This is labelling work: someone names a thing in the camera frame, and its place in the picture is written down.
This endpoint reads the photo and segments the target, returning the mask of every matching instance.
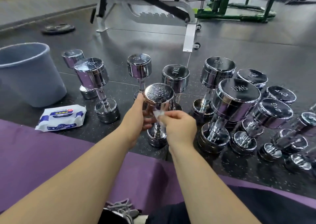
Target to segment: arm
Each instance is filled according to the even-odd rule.
[[[165,112],[169,150],[192,224],[260,224],[194,149],[195,120],[182,111]]]
[[[139,95],[115,131],[1,214],[0,223],[97,223],[126,153],[151,127],[142,106]]]

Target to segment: green metal frame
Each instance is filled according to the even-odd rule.
[[[249,0],[246,0],[245,4],[240,3],[228,3],[229,0],[211,0],[208,4],[210,9],[198,9],[195,17],[198,19],[229,19],[229,20],[241,20],[265,23],[268,19],[276,16],[275,11],[271,11],[274,0],[268,0],[266,8],[259,6],[248,5]],[[260,12],[259,14],[241,14],[241,15],[225,15],[227,7],[252,10]]]

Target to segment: person's left hand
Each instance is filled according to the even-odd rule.
[[[154,117],[146,118],[148,114],[143,111],[144,96],[138,94],[133,106],[125,114],[120,126],[118,127],[122,135],[126,135],[131,143],[131,148],[135,146],[136,140],[141,131],[152,127],[152,123],[156,122]]]

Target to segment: forearm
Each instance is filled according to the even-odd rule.
[[[193,146],[171,153],[192,224],[260,223]]]
[[[126,142],[118,128],[0,215],[0,223],[97,223],[128,151]]]

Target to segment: white and blue package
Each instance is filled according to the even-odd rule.
[[[86,107],[69,105],[44,110],[35,130],[42,132],[57,131],[83,125]]]

